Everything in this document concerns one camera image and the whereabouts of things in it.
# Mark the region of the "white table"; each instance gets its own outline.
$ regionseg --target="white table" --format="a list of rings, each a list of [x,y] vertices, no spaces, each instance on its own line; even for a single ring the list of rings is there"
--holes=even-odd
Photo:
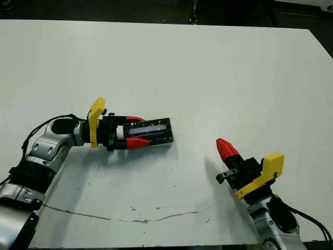
[[[226,170],[218,137],[244,158],[284,153],[274,192],[333,231],[333,60],[308,30],[21,20],[0,30],[2,178],[36,125],[85,117],[98,96],[118,115],[170,117],[175,137],[170,148],[72,149],[31,247],[257,243],[246,207],[215,180]],[[322,239],[299,224],[302,240]]]

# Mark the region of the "crack on table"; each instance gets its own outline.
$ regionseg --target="crack on table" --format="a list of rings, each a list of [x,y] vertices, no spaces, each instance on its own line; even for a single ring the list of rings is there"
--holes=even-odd
[[[89,215],[89,214],[82,214],[80,212],[72,212],[70,210],[64,210],[64,209],[60,209],[60,208],[56,208],[56,207],[51,207],[51,206],[46,205],[46,204],[43,204],[43,206],[47,207],[49,209],[58,211],[58,212],[63,212],[63,213],[66,213],[66,214],[71,214],[71,215],[80,215],[80,216],[90,217],[90,218],[94,218],[94,219],[110,220],[110,221],[116,221],[116,222],[131,222],[131,223],[148,224],[150,222],[158,222],[158,221],[166,220],[166,219],[169,219],[169,218],[172,218],[172,217],[183,216],[183,215],[190,215],[190,214],[198,214],[200,212],[205,212],[205,211],[207,211],[209,208],[211,208],[214,205],[206,208],[203,211],[193,211],[193,212],[187,212],[187,213],[184,212],[184,213],[181,213],[181,214],[174,214],[174,215],[165,216],[163,218],[156,219],[156,220],[148,220],[148,219],[145,219],[145,220],[115,220],[115,219],[111,219],[111,218],[107,218],[107,217],[101,217],[101,216],[95,216],[95,215]]]

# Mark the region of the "black cable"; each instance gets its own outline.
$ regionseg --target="black cable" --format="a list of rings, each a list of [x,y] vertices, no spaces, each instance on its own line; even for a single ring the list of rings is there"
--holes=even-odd
[[[41,129],[43,126],[47,125],[48,123],[50,123],[51,121],[55,120],[55,119],[58,119],[58,118],[63,118],[63,117],[68,117],[68,118],[72,118],[72,119],[75,119],[77,121],[83,121],[84,119],[81,119],[73,114],[69,114],[69,115],[61,115],[61,116],[56,116],[56,117],[53,117],[51,119],[48,119],[47,121],[43,122],[42,124],[40,124],[39,126],[37,126],[36,128],[34,128],[30,134],[28,135],[28,137],[25,139],[25,141],[23,142],[22,146],[21,146],[21,149],[23,150],[22,151],[22,158],[20,160],[20,162],[22,162],[25,158],[25,155],[27,154],[27,148],[28,148],[28,144],[29,144],[29,140],[31,137],[33,137],[39,129]]]
[[[3,184],[5,184],[6,181],[8,181],[10,179],[10,176],[8,176],[5,180],[3,180],[2,182],[0,182],[0,186],[2,186]]]
[[[285,206],[294,214],[297,214],[301,217],[303,217],[304,219],[307,219],[309,221],[311,221],[312,223],[316,224],[322,231],[323,235],[324,235],[324,238],[325,238],[325,242],[328,243],[328,249],[332,250],[333,249],[333,240],[332,240],[332,236],[331,234],[329,233],[329,231],[327,230],[327,228],[321,224],[319,221],[317,221],[316,219],[314,219],[313,217],[295,209],[295,208],[292,208],[290,206],[288,206],[287,204],[285,204]]]

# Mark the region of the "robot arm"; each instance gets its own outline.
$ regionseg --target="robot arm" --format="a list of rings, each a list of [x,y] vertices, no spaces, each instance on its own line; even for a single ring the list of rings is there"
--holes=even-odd
[[[19,165],[12,168],[10,176],[0,184],[0,250],[28,248],[39,220],[34,211],[40,209],[71,147],[102,144],[107,151],[113,151],[173,142],[169,118],[145,121],[110,113],[98,119],[105,113],[104,99],[100,97],[92,105],[87,120],[74,115],[61,116],[69,119],[51,119],[54,121],[46,126],[45,133],[25,155],[29,138],[43,124],[31,132],[22,146]],[[118,126],[123,126],[122,139],[117,137]]]
[[[253,219],[264,250],[306,250],[292,212],[319,226],[325,240],[327,234],[328,247],[331,249],[331,236],[320,222],[289,207],[273,194],[271,185],[282,174],[283,154],[268,155],[258,163],[254,158],[243,160],[231,143],[224,139],[217,139],[216,145],[222,161],[229,169],[218,174],[216,179],[219,184],[226,180],[231,188],[236,190],[236,197],[239,200],[244,199],[248,204],[248,213]]]

